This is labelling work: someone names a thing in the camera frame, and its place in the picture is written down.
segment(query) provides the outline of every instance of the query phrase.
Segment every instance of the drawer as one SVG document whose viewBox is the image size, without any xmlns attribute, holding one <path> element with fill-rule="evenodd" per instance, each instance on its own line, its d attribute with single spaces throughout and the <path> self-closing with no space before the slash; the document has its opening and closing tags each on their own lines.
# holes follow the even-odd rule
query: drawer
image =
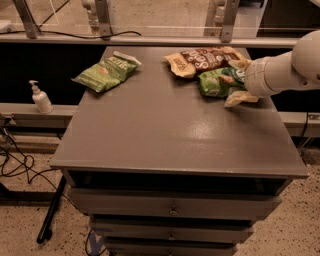
<svg viewBox="0 0 320 256">
<path fill-rule="evenodd" d="M 104 237 L 242 243 L 253 233 L 248 221 L 104 216 L 90 219 L 93 231 Z"/>
<path fill-rule="evenodd" d="M 236 252 L 233 245 L 212 243 L 106 238 L 105 244 L 109 252 L 116 255 L 232 256 Z"/>
<path fill-rule="evenodd" d="M 265 219 L 281 202 L 277 196 L 170 193 L 72 188 L 68 193 L 85 214 L 206 219 Z"/>
</svg>

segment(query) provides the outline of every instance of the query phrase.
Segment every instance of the floor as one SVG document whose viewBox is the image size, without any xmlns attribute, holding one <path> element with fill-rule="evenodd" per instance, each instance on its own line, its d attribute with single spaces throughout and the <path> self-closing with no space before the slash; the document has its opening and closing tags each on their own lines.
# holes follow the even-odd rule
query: floor
<svg viewBox="0 0 320 256">
<path fill-rule="evenodd" d="M 66 18 L 67 14 L 79 8 L 79 1 L 72 0 L 62 12 L 60 16 Z M 150 6 L 154 6 L 158 1 L 150 0 Z M 201 16 L 193 15 L 190 10 L 195 9 L 195 1 L 180 1 L 176 3 L 174 8 L 176 12 L 182 11 L 186 17 L 191 17 L 187 24 L 203 24 Z M 12 17 L 12 6 L 1 1 L 0 11 L 1 17 L 4 15 Z M 122 6 L 124 1 L 116 1 L 112 8 L 114 11 L 125 11 Z M 152 17 L 152 10 L 146 5 L 144 8 L 146 16 L 139 22 L 145 21 L 148 17 Z M 64 32 L 69 30 L 90 31 L 86 24 L 87 14 L 83 9 L 79 9 L 81 15 L 68 16 L 67 19 L 52 18 L 48 25 L 55 25 L 55 29 L 63 28 Z M 167 21 L 170 15 L 163 17 Z M 74 27 L 69 26 L 71 23 L 76 24 Z M 119 21 L 119 29 L 125 27 L 126 23 Z M 177 23 L 181 33 L 187 33 L 183 27 L 184 23 Z M 16 137 L 16 142 L 21 151 L 30 154 L 35 159 L 35 171 L 41 171 L 49 168 L 50 158 L 55 148 L 59 144 L 58 138 L 31 138 Z M 13 154 L 19 159 L 23 157 L 21 154 L 13 150 Z M 244 243 L 238 246 L 236 256 L 316 256 L 320 255 L 320 147 L 311 145 L 303 151 L 303 159 L 307 165 L 309 178 L 306 180 L 295 180 L 282 194 L 282 204 L 263 222 L 255 224 L 255 233 Z M 19 165 L 16 160 L 11 158 L 5 167 L 8 172 Z M 55 186 L 58 185 L 61 173 L 60 171 L 46 172 L 44 174 Z M 27 184 L 26 175 L 20 175 L 12 178 L 0 177 L 0 182 L 5 184 L 10 190 L 19 191 L 54 191 L 54 188 L 41 177 L 37 177 L 32 184 Z M 39 245 L 36 243 L 38 232 L 47 213 L 47 207 L 44 206 L 0 206 L 0 255 L 1 256 L 61 256 L 61 255 L 86 255 L 85 246 L 89 233 L 87 216 L 79 213 L 66 198 L 61 199 L 59 211 L 56 213 L 52 223 L 53 235 L 49 241 Z M 99 238 L 97 244 L 90 244 L 94 250 L 99 249 Z"/>
</svg>

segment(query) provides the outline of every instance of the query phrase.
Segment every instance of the green chip bag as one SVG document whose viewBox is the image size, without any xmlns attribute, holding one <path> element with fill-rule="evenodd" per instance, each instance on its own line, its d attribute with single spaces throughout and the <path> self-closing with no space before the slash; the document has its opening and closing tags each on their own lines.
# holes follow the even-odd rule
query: green chip bag
<svg viewBox="0 0 320 256">
<path fill-rule="evenodd" d="M 229 95 L 231 87 L 245 90 L 244 73 L 234 67 L 204 72 L 198 76 L 200 92 L 204 96 L 224 98 Z"/>
<path fill-rule="evenodd" d="M 96 92 L 104 92 L 123 83 L 141 63 L 134 57 L 115 51 L 112 57 L 84 70 L 72 79 Z"/>
</svg>

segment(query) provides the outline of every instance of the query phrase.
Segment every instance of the brown chip bag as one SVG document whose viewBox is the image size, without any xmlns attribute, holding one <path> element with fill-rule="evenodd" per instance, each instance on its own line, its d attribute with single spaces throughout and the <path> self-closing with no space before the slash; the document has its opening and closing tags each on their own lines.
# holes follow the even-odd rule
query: brown chip bag
<svg viewBox="0 0 320 256">
<path fill-rule="evenodd" d="M 249 64 L 247 59 L 232 47 L 193 49 L 165 58 L 169 61 L 172 72 L 184 78 L 193 78 L 197 73 L 224 67 L 244 69 Z"/>
</svg>

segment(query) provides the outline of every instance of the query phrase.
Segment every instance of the black metal leg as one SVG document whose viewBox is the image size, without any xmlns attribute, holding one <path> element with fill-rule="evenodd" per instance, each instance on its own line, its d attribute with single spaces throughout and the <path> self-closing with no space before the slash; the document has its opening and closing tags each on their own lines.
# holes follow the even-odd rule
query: black metal leg
<svg viewBox="0 0 320 256">
<path fill-rule="evenodd" d="M 37 238 L 37 243 L 38 244 L 41 244 L 43 243 L 45 240 L 49 240 L 52 236 L 52 231 L 50 229 L 50 225 L 51 225 L 51 222 L 52 222 L 52 219 L 53 219 L 53 216 L 55 214 L 55 212 L 57 211 L 58 209 L 58 206 L 59 206 L 59 202 L 60 202 L 60 198 L 61 198 L 61 195 L 63 193 L 63 190 L 64 190 L 64 187 L 66 185 L 66 179 L 64 176 L 61 177 L 61 180 L 60 180 L 60 183 L 59 183 L 59 186 L 58 186 L 58 189 L 52 199 L 52 202 L 51 202 L 51 205 L 50 205 L 50 208 L 48 210 L 48 213 L 47 213 L 47 216 L 43 222 L 43 225 L 41 227 L 41 230 L 40 230 L 40 233 L 38 235 L 38 238 Z"/>
</svg>

